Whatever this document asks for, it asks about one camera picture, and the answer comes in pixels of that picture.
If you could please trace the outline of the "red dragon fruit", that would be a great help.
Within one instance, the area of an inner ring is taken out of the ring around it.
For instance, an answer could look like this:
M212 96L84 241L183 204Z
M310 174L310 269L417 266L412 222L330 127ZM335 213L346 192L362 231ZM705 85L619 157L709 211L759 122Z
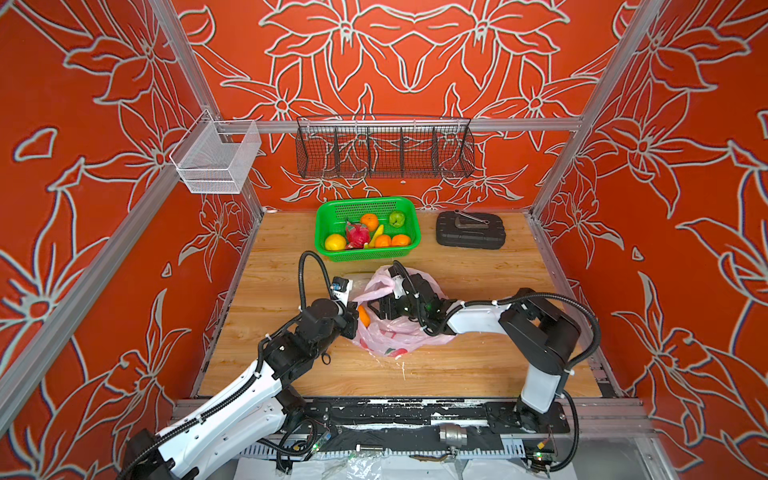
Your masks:
M347 222L345 225L345 236L347 239L347 249L364 249L365 244L371 238L371 232L361 223Z

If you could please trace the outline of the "yellow apple fruit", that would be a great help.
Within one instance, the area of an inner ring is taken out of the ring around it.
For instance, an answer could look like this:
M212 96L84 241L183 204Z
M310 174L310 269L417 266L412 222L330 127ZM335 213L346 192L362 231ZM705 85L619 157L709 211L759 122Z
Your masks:
M347 248L347 239L341 234L331 234L324 241L324 249L330 252L343 251Z

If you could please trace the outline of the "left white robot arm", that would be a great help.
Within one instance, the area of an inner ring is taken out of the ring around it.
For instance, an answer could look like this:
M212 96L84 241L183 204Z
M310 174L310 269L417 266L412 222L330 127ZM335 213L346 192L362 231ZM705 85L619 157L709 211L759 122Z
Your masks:
M354 338L358 326L348 304L351 282L320 271L325 297L309 302L300 283L297 315L260 340L256 359L202 406L157 433L131 438L119 478L206 479L245 447L302 422L293 382L317 360L327 362L334 341Z

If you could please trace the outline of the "pink plastic bag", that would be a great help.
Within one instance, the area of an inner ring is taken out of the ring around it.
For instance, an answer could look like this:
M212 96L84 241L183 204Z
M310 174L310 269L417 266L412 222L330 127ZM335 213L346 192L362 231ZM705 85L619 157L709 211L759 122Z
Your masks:
M357 335L351 342L357 347L378 357L399 358L425 346L442 346L449 344L452 335L427 335L418 323L411 322L405 317L395 320L380 318L370 307L369 301L378 301L386 294L392 293L394 282L388 273L388 266L381 266L370 277L354 274L355 284L351 293L351 301L357 306L363 305L371 318L371 324L365 328L359 320Z

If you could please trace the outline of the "green fruit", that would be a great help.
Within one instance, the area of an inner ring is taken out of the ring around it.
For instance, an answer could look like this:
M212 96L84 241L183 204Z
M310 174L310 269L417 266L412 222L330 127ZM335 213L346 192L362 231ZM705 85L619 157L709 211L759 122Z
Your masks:
M401 210L394 210L388 216L388 223L393 228L402 228L406 222L406 215Z

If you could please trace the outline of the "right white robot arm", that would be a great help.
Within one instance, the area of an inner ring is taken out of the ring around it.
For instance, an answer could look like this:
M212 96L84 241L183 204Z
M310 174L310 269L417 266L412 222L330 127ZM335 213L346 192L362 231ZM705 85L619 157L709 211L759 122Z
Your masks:
M430 337L466 333L506 335L528 370L515 402L513 424L526 433L544 425L576 365L600 346L602 331L593 312L560 294L521 288L498 300L443 299L419 275L398 276L393 293L367 303L386 320L399 316L416 322Z

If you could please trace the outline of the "orange fruit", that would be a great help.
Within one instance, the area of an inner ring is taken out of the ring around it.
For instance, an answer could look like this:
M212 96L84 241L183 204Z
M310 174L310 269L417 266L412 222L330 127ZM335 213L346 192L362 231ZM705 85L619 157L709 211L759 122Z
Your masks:
M364 214L360 219L360 223L364 225L371 233L373 233L380 225L378 217L373 213Z
M371 324L371 318L367 313L365 307L363 305L359 305L357 310L358 310L358 316L359 316L360 322L365 328L368 328Z
M391 238L392 247L407 247L412 244L412 240L408 235L398 234Z
M382 234L374 241L375 248L389 248L392 246L392 239L389 235Z

